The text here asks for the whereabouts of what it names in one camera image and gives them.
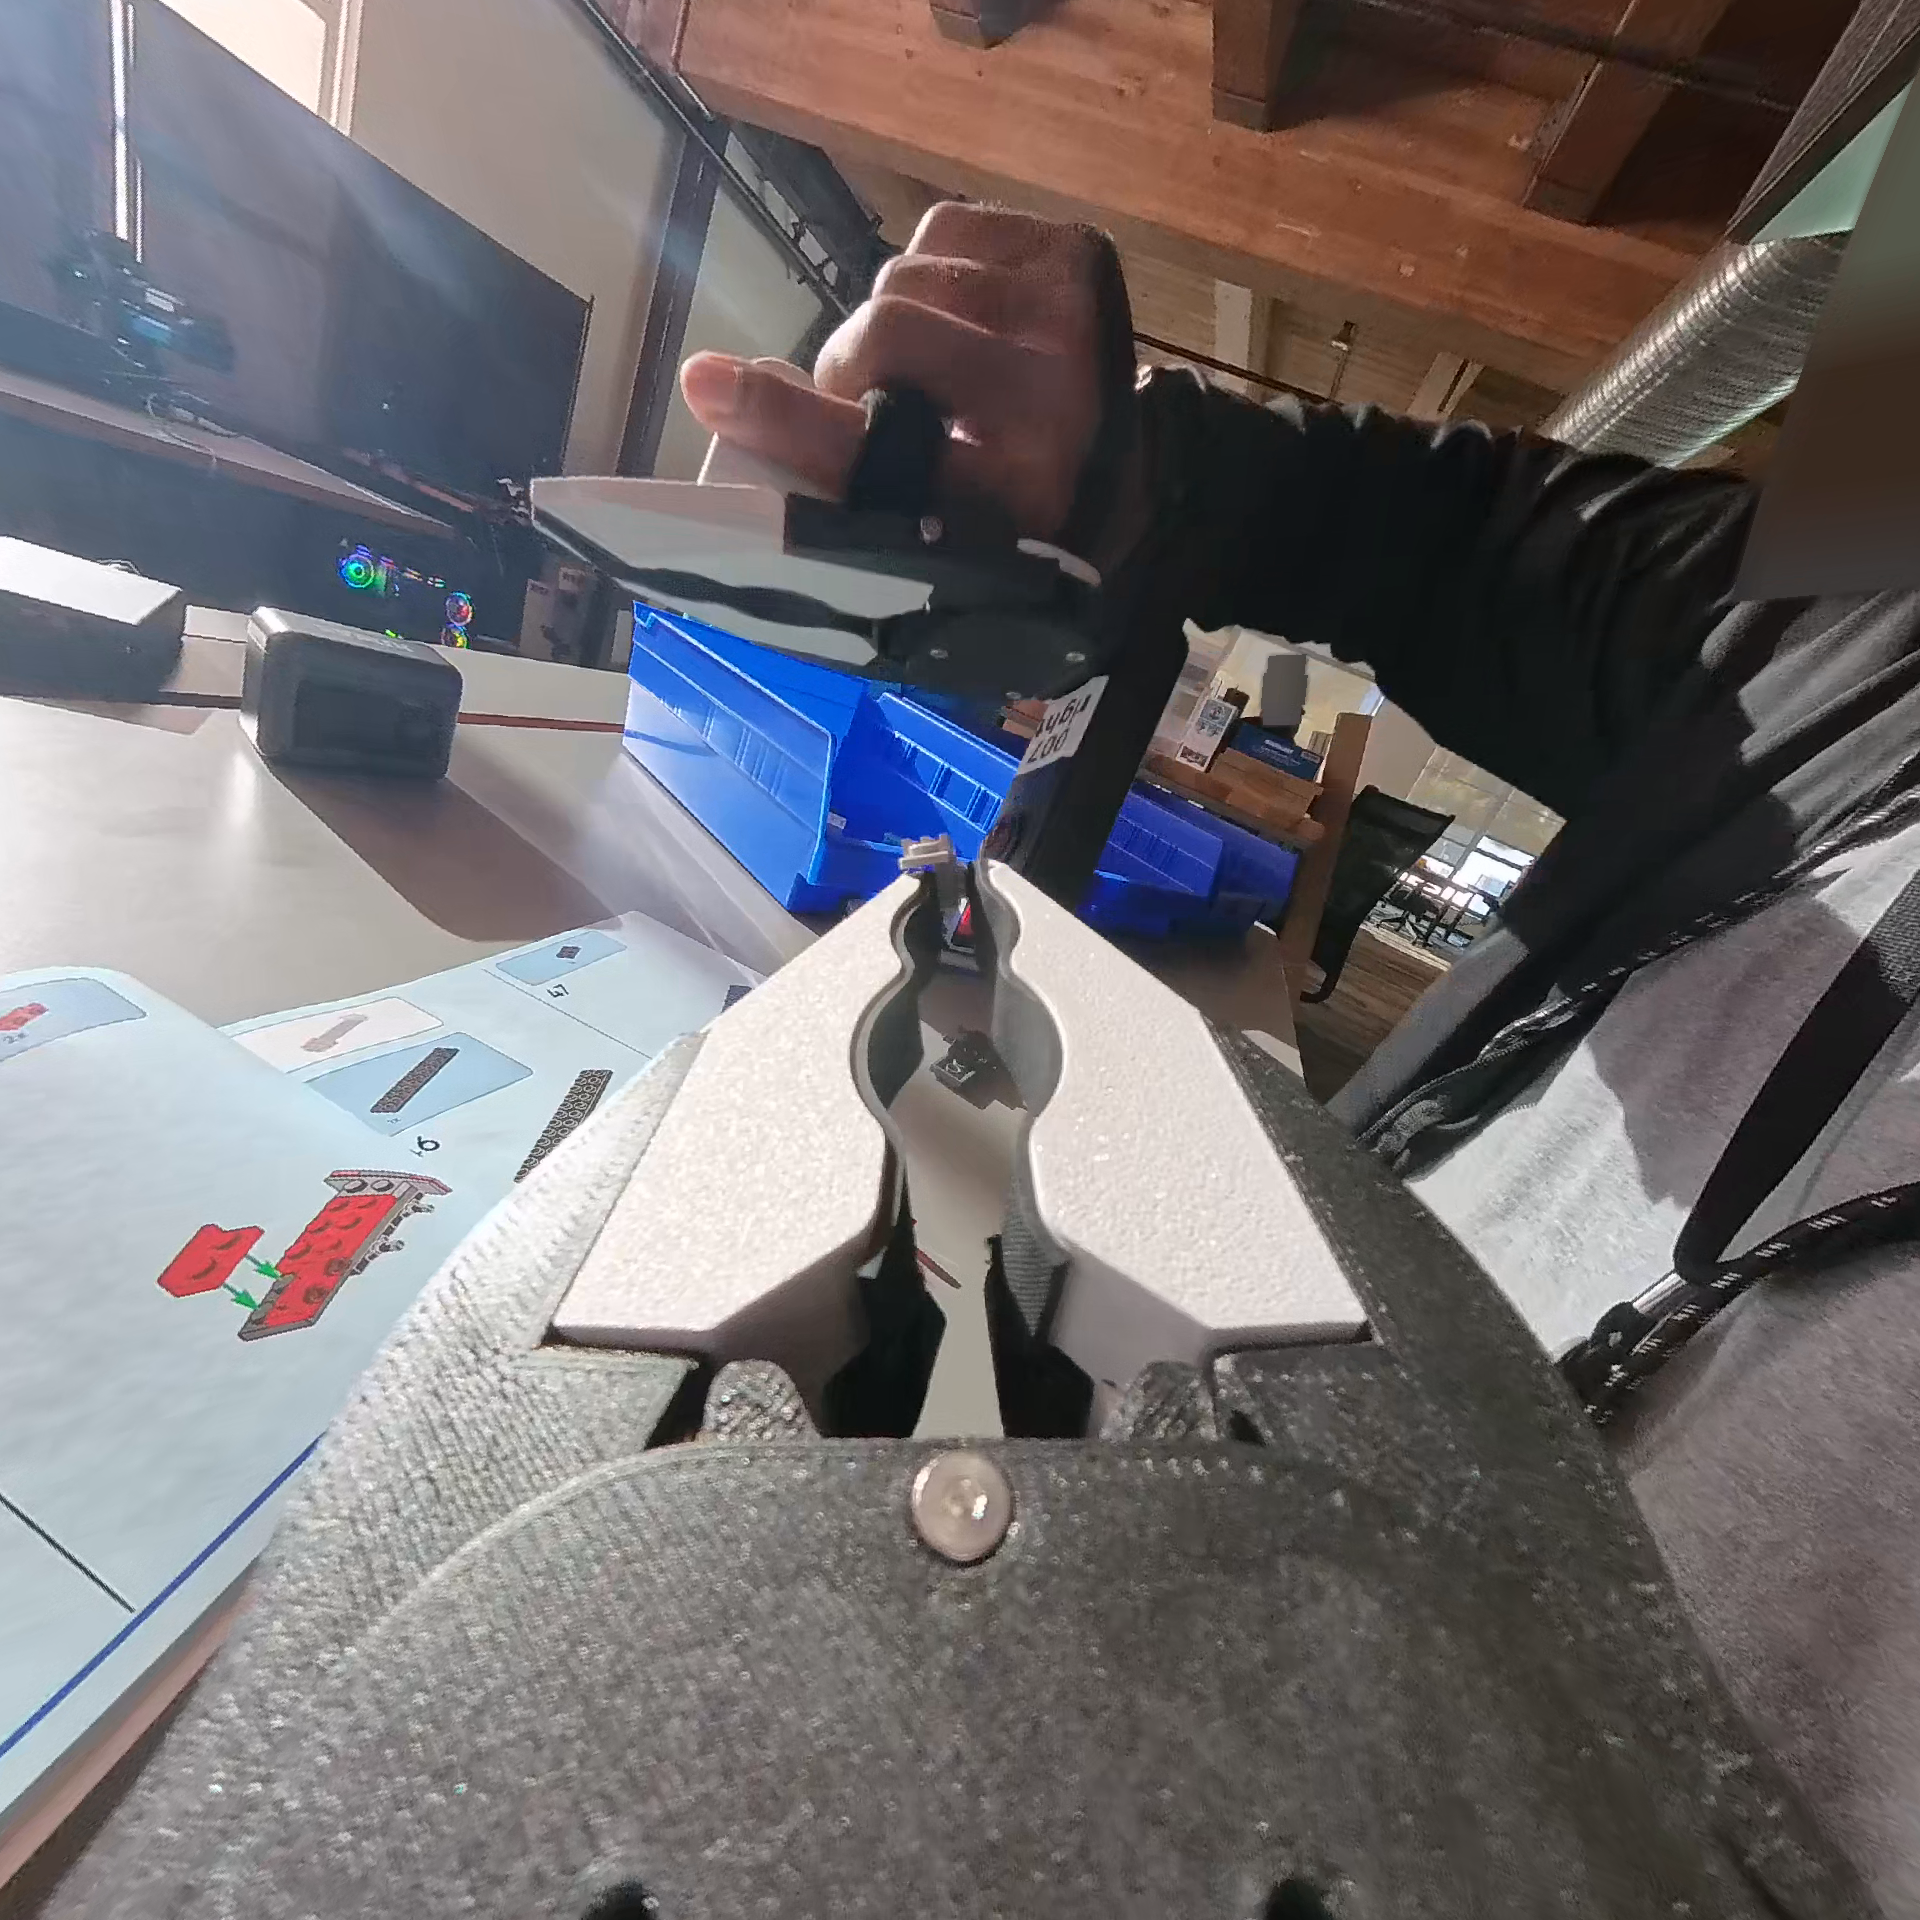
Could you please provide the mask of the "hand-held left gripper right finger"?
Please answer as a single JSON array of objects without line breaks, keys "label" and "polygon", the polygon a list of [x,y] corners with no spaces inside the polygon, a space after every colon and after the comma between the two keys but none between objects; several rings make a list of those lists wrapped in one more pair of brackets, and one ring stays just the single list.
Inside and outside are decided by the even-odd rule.
[{"label": "hand-held left gripper right finger", "polygon": [[1040,1245],[1040,1338],[1097,1389],[1362,1338],[1361,1297],[1209,1019],[1009,865],[978,859],[974,893],[1025,1105],[1016,1216]]}]

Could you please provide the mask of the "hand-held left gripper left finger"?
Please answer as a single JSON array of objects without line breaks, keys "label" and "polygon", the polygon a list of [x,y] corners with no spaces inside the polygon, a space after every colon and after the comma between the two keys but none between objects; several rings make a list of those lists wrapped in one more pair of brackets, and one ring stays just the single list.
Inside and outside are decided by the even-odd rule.
[{"label": "hand-held left gripper left finger", "polygon": [[897,881],[705,1032],[552,1321],[564,1341],[843,1370],[902,1210],[926,884]]}]

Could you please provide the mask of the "blue plastic bin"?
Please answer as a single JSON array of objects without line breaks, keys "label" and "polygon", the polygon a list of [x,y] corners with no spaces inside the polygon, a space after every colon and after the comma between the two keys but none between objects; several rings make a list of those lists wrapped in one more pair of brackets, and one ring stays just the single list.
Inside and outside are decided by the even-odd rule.
[{"label": "blue plastic bin", "polygon": [[[630,755],[787,909],[838,917],[899,876],[902,843],[974,858],[1022,742],[646,604]],[[1139,784],[1082,920],[1111,937],[1238,940],[1286,915],[1302,853]]]}]

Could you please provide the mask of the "person's right forearm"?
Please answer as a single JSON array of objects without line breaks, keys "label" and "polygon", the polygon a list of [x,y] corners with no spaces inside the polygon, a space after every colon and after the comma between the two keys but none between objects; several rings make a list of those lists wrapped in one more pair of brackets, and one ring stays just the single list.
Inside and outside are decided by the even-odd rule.
[{"label": "person's right forearm", "polygon": [[1627,613],[1770,604],[1737,589],[1759,492],[1736,478],[1376,408],[1262,408],[1172,369],[1145,373],[1139,402],[1186,614],[1324,648],[1378,685],[1376,643],[1510,652]]}]

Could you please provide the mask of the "grey desk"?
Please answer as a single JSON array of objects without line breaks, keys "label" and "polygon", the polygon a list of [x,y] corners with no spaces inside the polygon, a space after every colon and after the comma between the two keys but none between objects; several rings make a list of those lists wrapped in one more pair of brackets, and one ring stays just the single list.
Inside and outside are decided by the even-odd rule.
[{"label": "grey desk", "polygon": [[[348,1000],[550,930],[640,912],[772,973],[815,930],[620,742],[627,681],[505,657],[462,661],[465,717],[438,784],[278,773],[234,709],[241,614],[195,608],[156,705],[4,697],[4,973],[123,971],[210,1024]],[[1305,1076],[1278,937],[1130,953],[1209,1019]],[[922,1067],[895,1105],[920,1248],[960,1282],[920,1434],[1001,1432],[980,1289],[1001,1222],[1012,1094],[984,1110]],[[39,1915],[130,1788],[241,1601],[142,1683],[130,1716],[4,1841],[4,1915]]]}]

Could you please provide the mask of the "person's right hand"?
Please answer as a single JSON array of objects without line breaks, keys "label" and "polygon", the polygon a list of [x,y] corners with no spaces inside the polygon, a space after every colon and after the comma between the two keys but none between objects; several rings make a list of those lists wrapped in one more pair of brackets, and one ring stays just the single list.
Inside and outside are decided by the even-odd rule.
[{"label": "person's right hand", "polygon": [[832,499],[866,435],[862,400],[920,392],[950,426],[940,499],[992,502],[1020,537],[1106,573],[1145,518],[1136,358],[1119,354],[1128,318],[1104,235],[950,202],[880,268],[810,380],[772,358],[695,352],[680,387],[708,435]]}]

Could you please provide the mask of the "computer with rainbow fans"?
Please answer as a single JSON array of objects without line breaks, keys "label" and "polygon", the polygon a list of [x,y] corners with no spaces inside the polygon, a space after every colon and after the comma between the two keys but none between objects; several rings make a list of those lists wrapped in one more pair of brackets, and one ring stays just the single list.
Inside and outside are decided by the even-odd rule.
[{"label": "computer with rainbow fans", "polygon": [[323,564],[323,613],[398,640],[465,650],[486,628],[495,580],[465,544],[353,528]]}]

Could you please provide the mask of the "dark partition panel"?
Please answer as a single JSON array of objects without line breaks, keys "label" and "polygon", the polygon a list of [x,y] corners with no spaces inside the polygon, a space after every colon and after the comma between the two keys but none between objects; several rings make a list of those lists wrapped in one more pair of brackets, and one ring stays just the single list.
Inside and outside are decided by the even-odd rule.
[{"label": "dark partition panel", "polygon": [[[4,366],[404,484],[559,473],[588,302],[168,5],[4,5]],[[144,374],[62,321],[46,258],[130,240],[235,370]]]}]

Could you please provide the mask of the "dark grey box device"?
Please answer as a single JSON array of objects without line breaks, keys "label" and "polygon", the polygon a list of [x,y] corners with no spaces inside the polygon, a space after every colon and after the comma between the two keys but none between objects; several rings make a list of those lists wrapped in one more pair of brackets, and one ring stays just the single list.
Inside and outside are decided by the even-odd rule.
[{"label": "dark grey box device", "polygon": [[242,729],[274,769],[439,781],[465,705],[450,654],[316,614],[255,608]]}]

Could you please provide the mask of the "wooden workbench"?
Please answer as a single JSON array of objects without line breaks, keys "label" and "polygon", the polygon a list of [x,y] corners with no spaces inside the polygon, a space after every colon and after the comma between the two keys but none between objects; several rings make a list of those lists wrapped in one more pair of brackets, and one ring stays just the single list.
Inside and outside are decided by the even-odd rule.
[{"label": "wooden workbench", "polygon": [[162,459],[199,476],[388,526],[410,537],[441,541],[458,537],[444,518],[420,515],[251,436],[223,435],[192,422],[164,422],[120,400],[92,397],[12,369],[3,370],[3,413],[68,440]]}]

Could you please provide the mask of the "person's black jacket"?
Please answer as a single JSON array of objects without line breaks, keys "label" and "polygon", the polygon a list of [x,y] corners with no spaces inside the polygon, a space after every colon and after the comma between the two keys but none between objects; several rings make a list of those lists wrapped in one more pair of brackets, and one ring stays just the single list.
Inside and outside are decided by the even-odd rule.
[{"label": "person's black jacket", "polygon": [[1497,930],[1336,1097],[1396,1171],[1491,1117],[1635,969],[1916,813],[1916,589],[1364,661],[1439,742],[1561,820]]}]

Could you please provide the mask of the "black power adapter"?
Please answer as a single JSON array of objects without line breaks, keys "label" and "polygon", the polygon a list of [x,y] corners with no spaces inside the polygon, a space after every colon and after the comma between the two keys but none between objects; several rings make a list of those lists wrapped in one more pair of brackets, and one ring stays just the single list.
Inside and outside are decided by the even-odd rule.
[{"label": "black power adapter", "polygon": [[132,569],[3,540],[3,692],[144,705],[184,659],[185,594]]}]

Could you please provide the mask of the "light blue instruction booklet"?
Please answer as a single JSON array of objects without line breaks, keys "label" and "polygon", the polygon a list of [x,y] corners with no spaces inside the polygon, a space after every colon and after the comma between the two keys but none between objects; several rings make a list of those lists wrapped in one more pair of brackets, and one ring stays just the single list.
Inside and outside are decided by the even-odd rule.
[{"label": "light blue instruction booklet", "polygon": [[754,982],[639,915],[226,1027],[4,979],[7,1826],[223,1606],[468,1229]]}]

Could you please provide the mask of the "bright window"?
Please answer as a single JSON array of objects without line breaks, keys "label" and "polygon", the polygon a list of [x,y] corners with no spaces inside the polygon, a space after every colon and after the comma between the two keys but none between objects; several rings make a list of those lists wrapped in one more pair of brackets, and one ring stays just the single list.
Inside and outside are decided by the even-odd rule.
[{"label": "bright window", "polygon": [[168,3],[338,132],[353,131],[364,3]]}]

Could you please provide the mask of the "silver ventilation duct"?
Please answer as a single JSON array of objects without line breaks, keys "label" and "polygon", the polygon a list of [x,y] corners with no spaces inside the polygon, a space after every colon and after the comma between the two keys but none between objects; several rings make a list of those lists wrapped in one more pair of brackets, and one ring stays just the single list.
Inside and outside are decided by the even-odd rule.
[{"label": "silver ventilation duct", "polygon": [[1718,250],[1543,421],[1583,453],[1680,466],[1786,400],[1851,233]]}]

